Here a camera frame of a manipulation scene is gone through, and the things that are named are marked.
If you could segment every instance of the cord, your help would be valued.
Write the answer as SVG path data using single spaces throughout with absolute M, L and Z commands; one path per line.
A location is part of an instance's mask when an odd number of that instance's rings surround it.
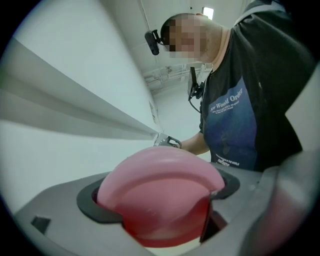
M 146 10 L 145 10 L 144 3 L 142 2 L 142 0 L 140 0 L 140 5 L 141 5 L 142 10 L 143 10 L 144 19 L 145 19 L 145 21 L 146 21 L 146 24 L 147 24 L 147 26 L 148 26 L 148 29 L 150 30 L 149 20 L 148 20 L 148 18 L 147 18 Z
M 191 99 L 189 99 L 189 103 L 199 114 L 201 114 L 201 112 L 192 104 Z

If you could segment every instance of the apron strap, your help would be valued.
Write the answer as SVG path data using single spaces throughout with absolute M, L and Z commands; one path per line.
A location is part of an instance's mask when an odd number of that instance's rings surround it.
M 234 26 L 237 25 L 239 22 L 243 21 L 246 17 L 260 12 L 267 12 L 267 11 L 281 11 L 286 12 L 286 9 L 279 3 L 272 1 L 271 4 L 264 4 L 260 6 L 253 7 L 247 10 L 244 14 L 242 14 L 234 23 Z

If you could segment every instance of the man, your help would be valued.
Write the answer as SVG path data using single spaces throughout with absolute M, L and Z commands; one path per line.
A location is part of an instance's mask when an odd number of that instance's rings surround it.
M 271 4 L 256 0 L 253 7 Z M 316 65 L 290 14 L 269 10 L 227 29 L 201 15 L 169 18 L 160 32 L 170 52 L 212 63 L 201 102 L 200 131 L 182 142 L 211 161 L 263 171 L 299 152 L 285 113 Z

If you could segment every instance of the gray machine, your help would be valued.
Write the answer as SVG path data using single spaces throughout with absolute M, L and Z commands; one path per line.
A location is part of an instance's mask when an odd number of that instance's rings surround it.
M 272 239 L 267 239 L 266 245 L 264 236 L 277 235 L 280 239 L 276 243 L 281 244 L 298 228 L 317 198 L 319 153 L 320 150 L 302 152 L 263 173 L 213 163 L 222 176 L 225 173 L 239 180 L 239 188 L 232 195 L 212 200 L 214 210 L 227 225 L 201 246 L 183 255 L 259 255 L 258 251 L 267 252 L 277 246 L 272 244 Z M 97 223 L 78 208 L 79 192 L 106 175 L 108 173 L 93 175 L 44 190 L 15 215 L 17 224 L 45 254 L 152 256 L 121 223 Z

